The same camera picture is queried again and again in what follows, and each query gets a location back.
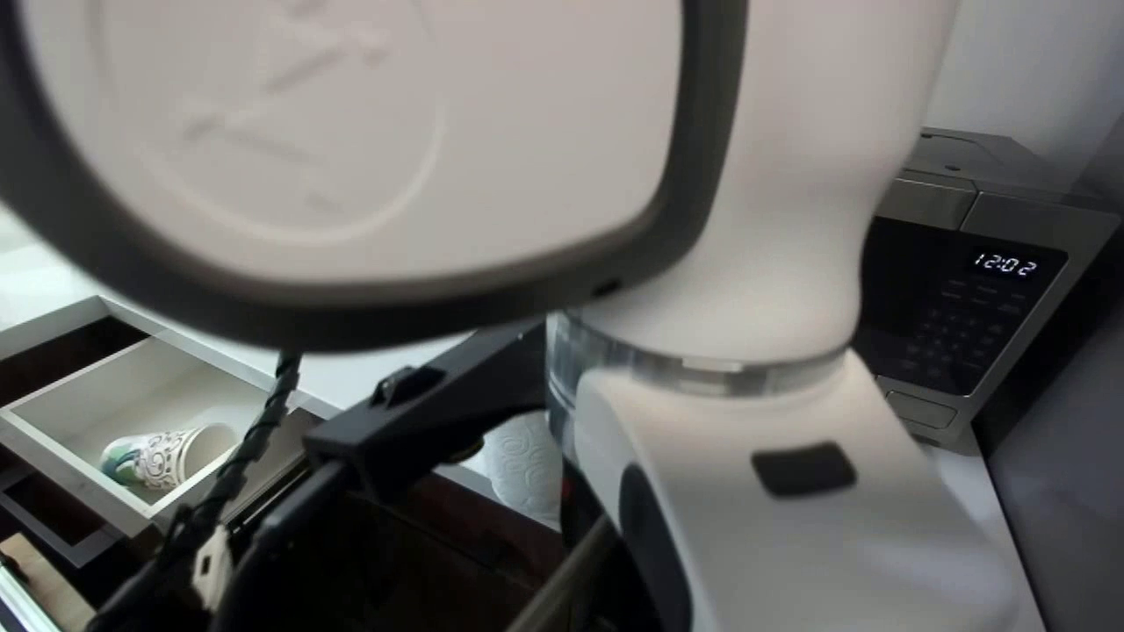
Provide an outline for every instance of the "wall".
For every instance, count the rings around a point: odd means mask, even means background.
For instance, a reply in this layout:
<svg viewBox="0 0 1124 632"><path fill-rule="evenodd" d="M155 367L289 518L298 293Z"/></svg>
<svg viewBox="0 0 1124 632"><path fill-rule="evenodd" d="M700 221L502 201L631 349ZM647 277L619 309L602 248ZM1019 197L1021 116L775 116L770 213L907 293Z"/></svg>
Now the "wall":
<svg viewBox="0 0 1124 632"><path fill-rule="evenodd" d="M1083 187L1124 206L1124 116L1116 119L1104 149L1092 153L1087 170L1083 173Z"/></svg>
<svg viewBox="0 0 1124 632"><path fill-rule="evenodd" d="M1124 0L963 0L932 128L1004 135L1076 177L1124 114Z"/></svg>
<svg viewBox="0 0 1124 632"><path fill-rule="evenodd" d="M1124 630L1124 303L990 458L1055 632Z"/></svg>

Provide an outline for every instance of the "digital clock display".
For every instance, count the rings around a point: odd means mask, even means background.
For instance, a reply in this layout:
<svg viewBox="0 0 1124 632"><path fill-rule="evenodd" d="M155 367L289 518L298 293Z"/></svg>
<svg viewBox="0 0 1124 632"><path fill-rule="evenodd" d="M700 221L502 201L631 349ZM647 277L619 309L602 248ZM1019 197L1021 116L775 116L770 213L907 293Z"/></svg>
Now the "digital clock display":
<svg viewBox="0 0 1124 632"><path fill-rule="evenodd" d="M1004 252L1004 248L979 248L971 255L971 272L1030 281L1042 272L1042 262L1037 255L1019 255L1019 252Z"/></svg>

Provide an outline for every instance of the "microwave display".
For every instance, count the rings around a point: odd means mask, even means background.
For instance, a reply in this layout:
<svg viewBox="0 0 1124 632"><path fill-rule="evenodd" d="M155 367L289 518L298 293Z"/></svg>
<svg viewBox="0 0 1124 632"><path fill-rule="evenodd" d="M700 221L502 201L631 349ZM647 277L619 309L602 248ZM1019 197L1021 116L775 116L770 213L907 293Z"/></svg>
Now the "microwave display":
<svg viewBox="0 0 1124 632"><path fill-rule="evenodd" d="M1062 248L877 216L852 349L877 376L971 394L1062 267Z"/></svg>

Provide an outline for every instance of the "microwave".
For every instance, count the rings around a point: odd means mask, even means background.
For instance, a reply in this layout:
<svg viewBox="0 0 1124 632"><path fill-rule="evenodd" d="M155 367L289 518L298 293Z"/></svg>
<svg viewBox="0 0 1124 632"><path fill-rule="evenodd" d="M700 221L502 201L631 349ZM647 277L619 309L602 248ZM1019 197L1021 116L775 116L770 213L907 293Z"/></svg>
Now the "microwave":
<svg viewBox="0 0 1124 632"><path fill-rule="evenodd" d="M1116 225L1007 137L925 131L875 209L852 336L904 425L971 449L971 419Z"/></svg>

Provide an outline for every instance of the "drawer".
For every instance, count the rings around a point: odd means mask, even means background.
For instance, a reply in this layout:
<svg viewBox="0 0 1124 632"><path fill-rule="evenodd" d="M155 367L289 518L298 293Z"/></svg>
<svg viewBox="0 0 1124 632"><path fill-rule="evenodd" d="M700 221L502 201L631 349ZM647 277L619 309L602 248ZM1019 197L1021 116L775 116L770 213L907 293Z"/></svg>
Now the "drawer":
<svg viewBox="0 0 1124 632"><path fill-rule="evenodd" d="M0 412L0 441L93 510L119 534L165 529L176 504L202 497L224 458L165 494L140 494L97 472L103 449L119 435L228 425L242 435L265 401L263 386L236 378L162 342L140 342ZM296 412L250 467L242 497L228 517L282 482L301 460L309 415Z"/></svg>
<svg viewBox="0 0 1124 632"><path fill-rule="evenodd" d="M25 465L0 475L0 514L16 524L65 571L92 569L121 538L72 494L59 492Z"/></svg>

